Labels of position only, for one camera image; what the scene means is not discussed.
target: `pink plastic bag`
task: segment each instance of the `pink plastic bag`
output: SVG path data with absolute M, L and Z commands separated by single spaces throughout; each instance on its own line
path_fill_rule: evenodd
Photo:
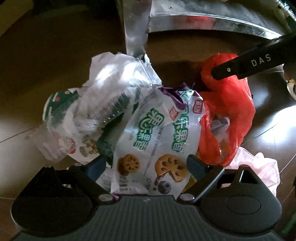
M 231 76 L 215 80 L 211 75 L 213 67 L 237 57 L 236 54 L 218 54 L 207 59 L 202 67 L 201 77 L 210 92 L 200 92 L 204 99 L 205 113 L 197 156 L 206 163 L 228 166 L 234 158 L 243 137 L 248 133 L 255 114 L 247 78 Z M 215 116 L 228 117 L 227 138 L 218 141 L 211 132 L 210 124 Z

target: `cookie package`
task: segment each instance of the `cookie package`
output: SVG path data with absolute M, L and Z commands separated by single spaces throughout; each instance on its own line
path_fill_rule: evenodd
M 155 88 L 140 103 L 114 152 L 111 193 L 179 196 L 189 181 L 204 113 L 200 95 L 181 88 Z

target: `red logo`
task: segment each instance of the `red logo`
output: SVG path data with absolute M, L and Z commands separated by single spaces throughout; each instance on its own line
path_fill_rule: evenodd
M 202 113 L 202 105 L 203 101 L 202 100 L 195 100 L 194 105 L 193 105 L 193 113 L 195 114 L 201 114 Z
M 170 118 L 175 121 L 177 119 L 177 116 L 179 114 L 179 112 L 175 109 L 175 107 L 173 106 L 171 108 L 171 110 L 168 112 L 170 114 Z

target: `wooden floor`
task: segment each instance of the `wooden floor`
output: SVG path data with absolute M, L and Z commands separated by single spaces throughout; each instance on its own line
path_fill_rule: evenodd
M 147 53 L 165 86 L 196 82 L 200 63 L 213 54 L 239 53 L 263 39 L 219 31 L 171 31 L 149 35 Z M 0 37 L 0 197 L 16 198 L 40 170 L 51 163 L 26 140 L 41 122 L 49 95 L 87 81 L 91 57 L 123 52 L 117 17 L 96 20 L 89 12 L 40 19 L 27 13 Z M 296 175 L 296 104 L 281 69 L 248 78 L 256 114 L 243 147 L 278 161 L 284 225 L 293 213 Z M 65 158 L 55 168 L 73 164 Z M 12 200 L 0 199 L 0 240 L 16 230 L 10 219 Z

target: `green chinese characters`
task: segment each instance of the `green chinese characters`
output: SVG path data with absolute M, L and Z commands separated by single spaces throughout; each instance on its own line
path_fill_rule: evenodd
M 173 123 L 175 131 L 173 135 L 174 141 L 172 143 L 172 150 L 176 152 L 180 152 L 183 150 L 183 146 L 186 143 L 188 137 L 188 112 L 189 108 L 187 106 L 180 118 Z
M 139 150 L 146 150 L 151 140 L 152 129 L 159 126 L 164 120 L 164 116 L 158 110 L 152 108 L 144 118 L 140 120 L 137 139 L 133 146 Z

